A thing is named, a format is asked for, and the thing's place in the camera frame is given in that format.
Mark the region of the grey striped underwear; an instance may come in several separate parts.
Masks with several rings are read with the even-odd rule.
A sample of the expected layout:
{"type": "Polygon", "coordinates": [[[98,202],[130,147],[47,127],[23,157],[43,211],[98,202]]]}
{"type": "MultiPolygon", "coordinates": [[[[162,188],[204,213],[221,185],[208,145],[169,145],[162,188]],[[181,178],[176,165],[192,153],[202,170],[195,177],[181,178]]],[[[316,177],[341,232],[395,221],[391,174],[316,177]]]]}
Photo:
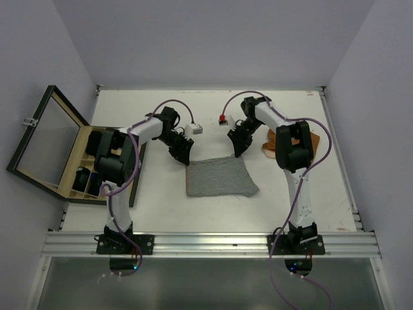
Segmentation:
{"type": "Polygon", "coordinates": [[[188,197],[244,196],[250,198],[259,187],[250,176],[242,157],[234,155],[193,161],[186,167],[188,197]]]}

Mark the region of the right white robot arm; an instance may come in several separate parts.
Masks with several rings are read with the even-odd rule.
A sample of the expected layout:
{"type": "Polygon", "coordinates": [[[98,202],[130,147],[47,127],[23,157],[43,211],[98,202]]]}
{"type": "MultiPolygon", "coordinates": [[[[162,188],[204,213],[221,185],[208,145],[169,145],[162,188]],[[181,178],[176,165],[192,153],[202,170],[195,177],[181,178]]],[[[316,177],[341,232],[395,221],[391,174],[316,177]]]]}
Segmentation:
{"type": "Polygon", "coordinates": [[[310,127],[306,121],[286,121],[271,110],[266,97],[248,97],[241,102],[246,119],[228,132],[235,157],[252,144],[252,135],[266,125],[276,135],[276,162],[285,173],[292,213],[285,245],[293,253],[303,253],[317,239],[317,225],[310,204],[309,176],[305,172],[314,159],[310,127]]]}

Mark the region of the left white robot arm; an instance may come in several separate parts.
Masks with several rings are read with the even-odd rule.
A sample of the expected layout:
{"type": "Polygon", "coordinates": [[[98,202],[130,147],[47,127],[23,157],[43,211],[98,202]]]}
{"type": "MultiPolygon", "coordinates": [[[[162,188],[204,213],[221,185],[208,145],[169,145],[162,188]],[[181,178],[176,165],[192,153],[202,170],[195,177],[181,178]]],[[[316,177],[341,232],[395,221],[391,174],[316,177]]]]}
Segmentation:
{"type": "Polygon", "coordinates": [[[180,115],[175,109],[164,107],[160,113],[148,114],[131,127],[106,129],[102,133],[94,156],[94,170],[102,180],[99,193],[106,198],[108,207],[103,235],[119,253],[130,252],[135,244],[128,187],[139,172],[139,146],[159,140],[176,161],[186,166],[190,164],[194,141],[176,130],[179,121],[180,115]]]}

